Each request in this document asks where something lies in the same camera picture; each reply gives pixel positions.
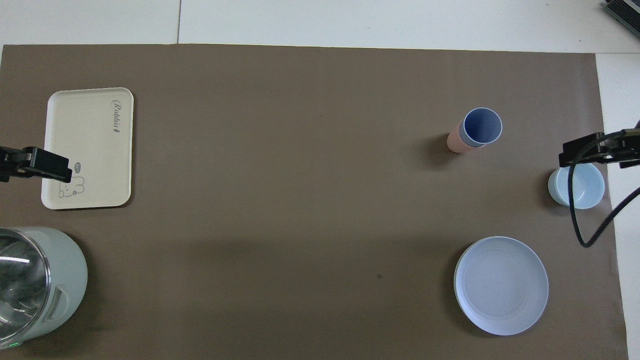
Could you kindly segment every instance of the light blue bowl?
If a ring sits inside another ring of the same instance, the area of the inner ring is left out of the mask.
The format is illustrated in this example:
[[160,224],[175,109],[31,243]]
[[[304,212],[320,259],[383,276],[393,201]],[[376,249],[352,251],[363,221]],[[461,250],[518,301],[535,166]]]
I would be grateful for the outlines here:
[[[549,194],[564,206],[569,206],[569,167],[559,168],[551,174],[547,184]],[[604,196],[604,178],[593,164],[578,164],[573,172],[573,201],[576,209],[596,206]]]

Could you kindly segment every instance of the plate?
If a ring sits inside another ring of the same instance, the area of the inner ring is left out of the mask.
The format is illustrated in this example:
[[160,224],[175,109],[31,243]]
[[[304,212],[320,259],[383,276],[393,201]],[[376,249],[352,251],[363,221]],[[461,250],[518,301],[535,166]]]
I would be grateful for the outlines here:
[[480,329],[514,335],[533,326],[547,306],[549,281],[536,253],[506,236],[471,245],[458,260],[456,299]]

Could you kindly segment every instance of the cup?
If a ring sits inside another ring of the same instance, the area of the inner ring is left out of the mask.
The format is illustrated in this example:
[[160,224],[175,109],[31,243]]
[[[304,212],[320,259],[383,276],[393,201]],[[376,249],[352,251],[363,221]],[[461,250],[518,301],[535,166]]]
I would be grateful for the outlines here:
[[453,152],[468,152],[488,145],[502,134],[502,120],[489,108],[475,108],[447,137],[447,146]]

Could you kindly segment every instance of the electric kettle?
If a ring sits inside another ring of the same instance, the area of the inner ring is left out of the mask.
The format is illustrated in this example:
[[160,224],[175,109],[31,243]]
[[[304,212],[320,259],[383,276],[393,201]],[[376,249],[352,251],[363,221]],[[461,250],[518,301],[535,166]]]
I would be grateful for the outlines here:
[[50,227],[0,227],[0,349],[47,334],[76,311],[87,267],[78,245]]

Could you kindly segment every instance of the kettle handle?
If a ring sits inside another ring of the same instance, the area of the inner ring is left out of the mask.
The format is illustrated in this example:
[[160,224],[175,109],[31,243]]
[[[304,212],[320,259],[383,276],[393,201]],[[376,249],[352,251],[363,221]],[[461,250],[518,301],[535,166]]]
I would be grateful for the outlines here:
[[64,316],[64,314],[67,313],[68,307],[69,301],[67,293],[65,293],[61,286],[56,285],[56,288],[53,291],[53,300],[51,302],[51,307],[49,307],[49,310],[44,317],[44,321],[59,320],[62,316]]

